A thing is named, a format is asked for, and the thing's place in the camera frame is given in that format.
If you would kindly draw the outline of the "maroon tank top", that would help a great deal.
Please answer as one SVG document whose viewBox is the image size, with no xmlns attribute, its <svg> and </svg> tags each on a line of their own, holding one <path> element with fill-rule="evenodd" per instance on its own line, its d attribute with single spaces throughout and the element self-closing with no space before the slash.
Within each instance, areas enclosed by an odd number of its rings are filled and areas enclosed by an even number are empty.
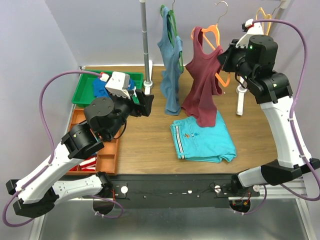
<svg viewBox="0 0 320 240">
<path fill-rule="evenodd" d="M 185 68 L 193 78 L 193 83 L 181 108 L 188 116 L 194 117 L 200 127 L 214 127 L 218 110 L 213 96 L 223 93 L 216 77 L 221 70 L 218 56 L 223 49 L 218 46 L 210 54 L 204 53 L 203 32 L 199 26 L 194 29 L 192 41 L 193 58 Z"/>
</svg>

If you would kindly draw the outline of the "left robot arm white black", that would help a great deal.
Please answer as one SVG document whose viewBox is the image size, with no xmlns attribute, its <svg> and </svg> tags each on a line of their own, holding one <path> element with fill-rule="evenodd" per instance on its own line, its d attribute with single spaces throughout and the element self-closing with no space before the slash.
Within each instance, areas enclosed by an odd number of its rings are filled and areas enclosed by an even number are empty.
<svg viewBox="0 0 320 240">
<path fill-rule="evenodd" d="M 105 198 L 111 193 L 113 184 L 101 171 L 80 180 L 60 181 L 60 178 L 103 149 L 105 142 L 115 139 L 129 116 L 151 114 L 154 96 L 139 89 L 135 93 L 138 103 L 121 96 L 94 99 L 83 110 L 85 120 L 62 137 L 54 154 L 23 179 L 6 183 L 8 193 L 17 198 L 13 203 L 16 215 L 34 219 L 61 202 L 82 196 Z"/>
</svg>

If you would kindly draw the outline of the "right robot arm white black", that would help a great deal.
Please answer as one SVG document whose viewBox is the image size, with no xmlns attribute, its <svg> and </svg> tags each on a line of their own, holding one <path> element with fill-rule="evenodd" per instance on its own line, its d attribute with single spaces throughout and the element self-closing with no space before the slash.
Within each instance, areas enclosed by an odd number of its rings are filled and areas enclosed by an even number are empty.
<svg viewBox="0 0 320 240">
<path fill-rule="evenodd" d="M 293 91 L 288 77 L 274 71 L 278 44 L 270 36 L 258 34 L 233 39 L 218 56 L 222 69 L 246 82 L 265 114 L 276 145 L 277 159 L 232 176 L 230 191 L 241 196 L 254 185 L 281 185 L 319 169 L 320 161 L 306 148 L 293 105 Z"/>
</svg>

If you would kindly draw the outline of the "grey-blue tank top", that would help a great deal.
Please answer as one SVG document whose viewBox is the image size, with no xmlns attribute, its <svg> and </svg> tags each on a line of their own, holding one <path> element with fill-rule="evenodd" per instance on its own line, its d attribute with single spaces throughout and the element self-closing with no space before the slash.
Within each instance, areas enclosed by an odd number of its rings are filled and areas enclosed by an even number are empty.
<svg viewBox="0 0 320 240">
<path fill-rule="evenodd" d="M 181 72 L 178 64 L 179 52 L 183 50 L 183 41 L 180 36 L 174 41 L 175 45 L 172 46 L 168 37 L 169 24 L 169 9 L 164 6 L 161 10 L 162 13 L 162 36 L 157 43 L 165 70 L 162 71 L 162 82 L 160 89 L 166 98 L 164 112 L 167 115 L 177 116 L 181 111 L 179 104 L 179 78 Z"/>
</svg>

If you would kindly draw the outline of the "yellow plastic hanger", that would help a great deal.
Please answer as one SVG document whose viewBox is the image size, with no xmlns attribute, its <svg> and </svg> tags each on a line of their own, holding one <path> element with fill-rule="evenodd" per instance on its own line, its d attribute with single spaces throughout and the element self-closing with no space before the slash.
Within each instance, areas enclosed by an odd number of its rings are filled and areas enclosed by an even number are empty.
<svg viewBox="0 0 320 240">
<path fill-rule="evenodd" d="M 265 13 L 264 9 L 262 7 L 258 8 L 256 14 L 255 14 L 256 20 L 270 20 L 272 19 L 272 15 L 269 13 Z M 262 30 L 265 35 L 269 35 L 272 23 L 271 22 L 261 22 Z"/>
</svg>

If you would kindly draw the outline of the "green plastic hanger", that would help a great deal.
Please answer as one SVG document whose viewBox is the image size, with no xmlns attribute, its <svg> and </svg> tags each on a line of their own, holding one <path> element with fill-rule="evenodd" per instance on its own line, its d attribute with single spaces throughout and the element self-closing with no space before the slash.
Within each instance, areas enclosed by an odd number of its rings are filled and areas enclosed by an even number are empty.
<svg viewBox="0 0 320 240">
<path fill-rule="evenodd" d="M 175 46 L 175 40 L 178 39 L 178 30 L 177 30 L 177 25 L 176 25 L 176 18 L 174 14 L 174 2 L 172 3 L 172 9 L 168 10 L 168 22 L 170 24 L 169 30 L 167 31 L 168 38 L 170 40 L 170 43 L 172 47 Z M 180 71 L 184 71 L 184 63 L 183 63 L 183 51 L 179 51 L 179 58 L 178 58 L 178 65 L 180 68 Z"/>
</svg>

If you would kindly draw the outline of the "left rack foot white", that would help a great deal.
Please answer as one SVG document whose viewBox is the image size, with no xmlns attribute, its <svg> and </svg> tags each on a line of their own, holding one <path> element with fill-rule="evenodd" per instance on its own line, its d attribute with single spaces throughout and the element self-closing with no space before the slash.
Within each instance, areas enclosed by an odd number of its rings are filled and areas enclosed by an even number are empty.
<svg viewBox="0 0 320 240">
<path fill-rule="evenodd" d="M 151 89 L 154 85 L 152 81 L 153 62 L 151 60 L 144 60 L 144 70 L 146 74 L 145 80 L 143 82 L 144 94 L 149 97 L 151 95 Z"/>
</svg>

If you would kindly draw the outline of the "rack foot white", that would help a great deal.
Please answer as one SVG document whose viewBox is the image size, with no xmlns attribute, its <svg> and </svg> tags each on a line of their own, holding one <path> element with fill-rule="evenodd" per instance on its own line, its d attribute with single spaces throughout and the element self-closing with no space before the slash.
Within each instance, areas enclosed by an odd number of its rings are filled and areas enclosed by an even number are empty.
<svg viewBox="0 0 320 240">
<path fill-rule="evenodd" d="M 145 80 L 143 82 L 144 94 L 149 97 L 151 95 L 151 89 L 154 85 L 152 81 L 153 62 L 151 60 L 144 60 L 144 70 L 146 74 Z"/>
<path fill-rule="evenodd" d="M 238 116 L 242 116 L 244 113 L 244 102 L 245 102 L 246 92 L 247 92 L 247 89 L 242 87 L 240 84 L 236 88 L 236 93 L 237 93 L 236 114 Z"/>
</svg>

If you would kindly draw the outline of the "left rack pole silver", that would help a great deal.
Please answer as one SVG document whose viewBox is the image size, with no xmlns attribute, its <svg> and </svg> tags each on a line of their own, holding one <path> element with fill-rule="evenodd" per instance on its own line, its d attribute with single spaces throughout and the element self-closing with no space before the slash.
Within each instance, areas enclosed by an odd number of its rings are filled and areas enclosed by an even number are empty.
<svg viewBox="0 0 320 240">
<path fill-rule="evenodd" d="M 142 32 L 142 45 L 143 45 L 143 58 L 149 59 L 149 47 L 148 47 L 148 31 L 147 31 L 147 14 L 146 14 L 146 1 L 139 0 L 140 14 L 141 14 L 141 32 Z"/>
</svg>

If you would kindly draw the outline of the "rack pole silver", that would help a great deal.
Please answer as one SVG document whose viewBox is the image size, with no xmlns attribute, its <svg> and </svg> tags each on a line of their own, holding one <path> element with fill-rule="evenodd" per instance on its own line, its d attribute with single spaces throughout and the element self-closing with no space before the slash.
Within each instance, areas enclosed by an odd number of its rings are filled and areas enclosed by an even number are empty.
<svg viewBox="0 0 320 240">
<path fill-rule="evenodd" d="M 149 47 L 148 47 L 148 31 L 147 31 L 147 14 L 146 14 L 146 1 L 139 0 L 140 14 L 141 14 L 141 32 L 142 32 L 142 45 L 143 45 L 143 58 L 149 59 Z"/>
<path fill-rule="evenodd" d="M 282 16 L 283 12 L 284 12 L 284 9 L 286 9 L 289 4 L 290 4 L 290 0 L 281 0 L 279 5 L 273 10 L 272 13 L 270 13 L 272 15 L 272 19 L 271 20 L 279 20 L 281 18 L 281 16 Z M 273 29 L 272 24 L 271 24 L 271 28 L 270 28 L 270 31 L 269 31 L 269 35 L 270 35 L 270 32 L 272 32 L 272 29 Z M 246 89 L 247 85 L 244 84 L 244 79 L 242 77 L 240 78 L 239 85 L 241 85 L 243 88 Z"/>
</svg>

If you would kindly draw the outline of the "right rack foot white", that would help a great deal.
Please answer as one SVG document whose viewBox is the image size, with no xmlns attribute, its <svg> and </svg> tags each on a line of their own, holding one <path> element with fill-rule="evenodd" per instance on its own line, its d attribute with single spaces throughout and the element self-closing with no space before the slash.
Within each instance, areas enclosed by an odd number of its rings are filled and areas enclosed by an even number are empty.
<svg viewBox="0 0 320 240">
<path fill-rule="evenodd" d="M 242 116 L 244 113 L 244 102 L 245 102 L 246 92 L 247 92 L 247 89 L 242 87 L 240 84 L 236 88 L 236 93 L 237 93 L 236 114 L 238 116 Z"/>
</svg>

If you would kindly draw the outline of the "blue shirt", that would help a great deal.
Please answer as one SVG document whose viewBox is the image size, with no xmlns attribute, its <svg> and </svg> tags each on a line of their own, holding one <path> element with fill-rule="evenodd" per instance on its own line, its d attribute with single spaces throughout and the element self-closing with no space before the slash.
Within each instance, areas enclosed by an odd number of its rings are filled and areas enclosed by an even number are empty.
<svg viewBox="0 0 320 240">
<path fill-rule="evenodd" d="M 110 97 L 107 89 L 105 88 L 106 83 L 102 80 L 100 80 L 99 77 L 93 80 L 92 82 L 92 87 L 93 87 L 93 96 L 95 98 L 100 98 L 100 97 Z M 136 85 L 135 82 L 130 79 L 129 84 L 127 87 L 128 90 L 135 90 Z"/>
</svg>

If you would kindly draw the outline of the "green plastic tray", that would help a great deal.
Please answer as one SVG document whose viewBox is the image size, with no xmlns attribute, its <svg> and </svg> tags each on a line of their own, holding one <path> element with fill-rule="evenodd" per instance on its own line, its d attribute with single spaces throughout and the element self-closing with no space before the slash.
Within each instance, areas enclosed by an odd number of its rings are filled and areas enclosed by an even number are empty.
<svg viewBox="0 0 320 240">
<path fill-rule="evenodd" d="M 134 81 L 137 89 L 142 89 L 144 74 L 140 72 L 125 72 Z M 92 74 L 81 74 L 72 97 L 72 103 L 79 108 L 87 107 L 96 97 L 94 96 L 93 82 L 98 77 Z"/>
</svg>

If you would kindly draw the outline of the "turquoise folded shorts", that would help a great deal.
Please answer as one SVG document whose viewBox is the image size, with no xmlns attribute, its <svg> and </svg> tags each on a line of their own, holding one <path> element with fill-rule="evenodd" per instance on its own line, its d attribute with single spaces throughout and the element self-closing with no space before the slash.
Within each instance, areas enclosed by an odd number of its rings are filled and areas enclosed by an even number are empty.
<svg viewBox="0 0 320 240">
<path fill-rule="evenodd" d="M 177 158 L 194 162 L 231 162 L 237 150 L 221 114 L 216 114 L 216 125 L 200 127 L 193 116 L 175 120 L 170 125 Z"/>
</svg>

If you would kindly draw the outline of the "red white striped cloth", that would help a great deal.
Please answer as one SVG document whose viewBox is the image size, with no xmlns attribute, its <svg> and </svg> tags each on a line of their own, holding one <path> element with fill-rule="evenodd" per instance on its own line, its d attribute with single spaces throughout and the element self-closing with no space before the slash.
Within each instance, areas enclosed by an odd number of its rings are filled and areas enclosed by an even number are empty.
<svg viewBox="0 0 320 240">
<path fill-rule="evenodd" d="M 92 155 L 91 157 L 85 159 L 83 162 L 74 166 L 70 169 L 71 172 L 94 172 L 97 166 L 97 155 Z"/>
</svg>

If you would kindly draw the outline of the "right rack pole silver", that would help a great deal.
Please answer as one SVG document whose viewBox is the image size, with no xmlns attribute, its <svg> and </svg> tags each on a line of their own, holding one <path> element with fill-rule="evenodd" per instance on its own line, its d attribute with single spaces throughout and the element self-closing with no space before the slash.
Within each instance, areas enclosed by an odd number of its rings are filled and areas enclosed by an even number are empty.
<svg viewBox="0 0 320 240">
<path fill-rule="evenodd" d="M 281 16 L 282 16 L 283 12 L 284 12 L 284 9 L 286 9 L 289 4 L 290 4 L 290 0 L 281 0 L 279 5 L 273 10 L 272 13 L 270 13 L 272 15 L 272 19 L 271 20 L 279 20 L 281 18 Z M 269 31 L 269 35 L 270 35 L 270 32 L 272 32 L 272 29 L 273 29 L 272 24 L 271 24 L 271 28 L 270 28 L 270 31 Z M 246 89 L 247 85 L 244 84 L 244 79 L 242 77 L 240 78 L 239 85 L 241 85 L 243 88 Z"/>
</svg>

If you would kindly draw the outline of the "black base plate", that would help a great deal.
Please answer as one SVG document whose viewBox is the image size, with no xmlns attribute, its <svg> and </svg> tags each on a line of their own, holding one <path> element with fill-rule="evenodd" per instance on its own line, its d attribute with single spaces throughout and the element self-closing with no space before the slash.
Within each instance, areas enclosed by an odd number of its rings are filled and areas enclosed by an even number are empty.
<svg viewBox="0 0 320 240">
<path fill-rule="evenodd" d="M 125 209 L 228 208 L 259 197 L 252 187 L 233 193 L 231 174 L 119 174 L 111 176 Z"/>
</svg>

